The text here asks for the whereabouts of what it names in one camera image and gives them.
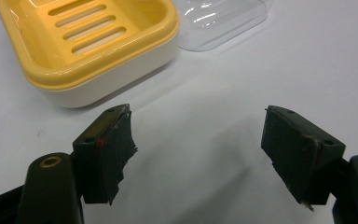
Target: transparent plastic container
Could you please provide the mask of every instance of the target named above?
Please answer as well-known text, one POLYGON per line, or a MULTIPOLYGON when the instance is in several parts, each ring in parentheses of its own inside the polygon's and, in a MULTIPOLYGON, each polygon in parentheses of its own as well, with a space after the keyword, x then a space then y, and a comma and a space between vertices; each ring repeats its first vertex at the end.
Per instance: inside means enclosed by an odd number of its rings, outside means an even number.
POLYGON ((214 49, 264 21, 273 0, 173 0, 182 49, 214 49))

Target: soap dish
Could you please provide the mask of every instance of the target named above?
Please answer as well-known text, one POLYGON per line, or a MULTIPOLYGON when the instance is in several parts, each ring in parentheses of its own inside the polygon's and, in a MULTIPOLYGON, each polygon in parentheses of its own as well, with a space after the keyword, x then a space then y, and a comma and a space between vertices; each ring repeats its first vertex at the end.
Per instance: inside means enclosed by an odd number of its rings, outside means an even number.
POLYGON ((0 0, 25 77, 55 105, 80 107, 170 61, 171 0, 0 0))

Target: plastic container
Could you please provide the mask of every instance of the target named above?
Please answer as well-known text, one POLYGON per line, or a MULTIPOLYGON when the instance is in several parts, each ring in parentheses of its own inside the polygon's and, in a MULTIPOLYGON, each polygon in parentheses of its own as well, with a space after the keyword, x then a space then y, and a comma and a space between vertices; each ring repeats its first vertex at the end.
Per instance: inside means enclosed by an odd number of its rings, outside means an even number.
POLYGON ((178 49, 171 0, 0 0, 25 77, 79 107, 167 63, 178 49))
POLYGON ((173 0, 179 11, 180 47, 214 49, 256 26, 269 14, 272 0, 173 0))

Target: yellow tray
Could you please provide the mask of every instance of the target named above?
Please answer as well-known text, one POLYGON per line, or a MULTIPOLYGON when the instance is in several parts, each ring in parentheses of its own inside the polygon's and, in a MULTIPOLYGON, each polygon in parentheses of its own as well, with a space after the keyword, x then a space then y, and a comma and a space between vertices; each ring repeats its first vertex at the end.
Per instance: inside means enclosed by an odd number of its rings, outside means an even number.
MULTIPOLYGON (((171 0, 0 0, 0 16, 26 78, 44 92, 72 90, 172 41, 157 52, 168 54, 161 62, 138 72, 145 75, 166 63, 177 49, 179 19, 171 0)), ((114 73, 115 79, 109 80, 119 79, 119 85, 96 98, 140 75, 123 81, 123 75, 114 73)))

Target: white plastic base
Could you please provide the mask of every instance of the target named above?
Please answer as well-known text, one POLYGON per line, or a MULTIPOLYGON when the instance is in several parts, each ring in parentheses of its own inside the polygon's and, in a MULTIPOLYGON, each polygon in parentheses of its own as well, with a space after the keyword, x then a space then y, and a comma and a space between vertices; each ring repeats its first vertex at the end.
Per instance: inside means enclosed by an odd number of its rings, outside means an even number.
POLYGON ((167 42, 77 87, 63 91, 39 90, 58 106, 75 108, 89 105, 168 63, 176 55, 178 46, 176 33, 167 42))

